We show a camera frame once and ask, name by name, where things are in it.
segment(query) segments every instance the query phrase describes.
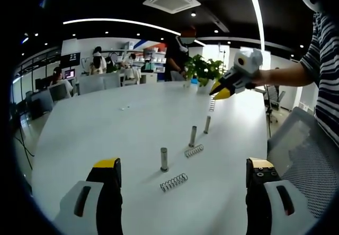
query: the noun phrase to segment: white pot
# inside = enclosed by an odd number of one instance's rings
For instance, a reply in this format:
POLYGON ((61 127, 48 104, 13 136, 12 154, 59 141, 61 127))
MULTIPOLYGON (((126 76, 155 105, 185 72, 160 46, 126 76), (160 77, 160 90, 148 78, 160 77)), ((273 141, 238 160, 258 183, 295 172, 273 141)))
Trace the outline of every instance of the white pot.
POLYGON ((209 94, 212 87, 213 87, 213 84, 214 84, 214 80, 208 80, 206 86, 200 86, 200 82, 198 82, 198 90, 197 90, 197 93, 198 94, 209 94))
POLYGON ((189 88, 189 87, 191 87, 191 80, 190 79, 184 81, 184 88, 189 88))

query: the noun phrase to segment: green leaves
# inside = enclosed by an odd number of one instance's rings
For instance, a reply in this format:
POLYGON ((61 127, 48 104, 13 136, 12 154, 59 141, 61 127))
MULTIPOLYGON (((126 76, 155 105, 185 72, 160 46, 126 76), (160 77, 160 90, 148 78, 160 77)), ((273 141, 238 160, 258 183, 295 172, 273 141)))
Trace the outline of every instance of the green leaves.
POLYGON ((213 61, 212 59, 209 59, 208 61, 205 61, 203 57, 198 54, 193 58, 190 57, 185 63, 185 67, 187 68, 186 74, 188 78, 192 78, 196 75, 200 84, 205 86, 208 79, 214 80, 221 77, 221 73, 219 72, 219 67, 221 65, 221 60, 213 61))

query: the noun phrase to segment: white table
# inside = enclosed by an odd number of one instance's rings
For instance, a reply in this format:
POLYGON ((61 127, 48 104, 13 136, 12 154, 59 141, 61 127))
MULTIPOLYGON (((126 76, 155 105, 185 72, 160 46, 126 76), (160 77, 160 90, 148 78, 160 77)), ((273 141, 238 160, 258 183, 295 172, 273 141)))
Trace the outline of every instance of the white table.
POLYGON ((43 213, 53 220, 62 197, 94 163, 120 157, 125 235, 245 234, 246 158, 266 158, 262 94, 242 92, 209 112, 210 97, 196 91, 158 83, 60 101, 34 158, 33 197, 43 213), (203 134, 207 115, 211 124, 203 134), (187 159, 193 125, 204 151, 187 159), (168 148, 167 173, 159 171, 161 147, 168 148), (181 173, 189 178, 183 185, 160 189, 181 173))

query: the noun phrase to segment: face mask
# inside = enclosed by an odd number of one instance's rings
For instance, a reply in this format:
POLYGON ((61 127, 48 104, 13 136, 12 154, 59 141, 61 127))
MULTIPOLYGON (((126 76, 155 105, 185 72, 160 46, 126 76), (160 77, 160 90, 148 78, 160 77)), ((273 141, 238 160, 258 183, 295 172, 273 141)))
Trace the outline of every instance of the face mask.
POLYGON ((180 37, 180 40, 181 40, 182 43, 188 44, 188 43, 193 43, 195 41, 195 38, 182 38, 182 37, 180 37))

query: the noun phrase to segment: striped shirt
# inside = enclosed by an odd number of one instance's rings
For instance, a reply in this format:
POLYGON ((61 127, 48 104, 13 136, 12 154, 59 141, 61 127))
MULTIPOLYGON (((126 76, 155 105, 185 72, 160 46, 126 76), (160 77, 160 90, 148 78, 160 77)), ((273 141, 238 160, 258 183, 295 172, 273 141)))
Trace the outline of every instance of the striped shirt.
POLYGON ((339 26, 327 15, 314 15, 312 41, 300 63, 319 88, 315 118, 339 146, 339 26))

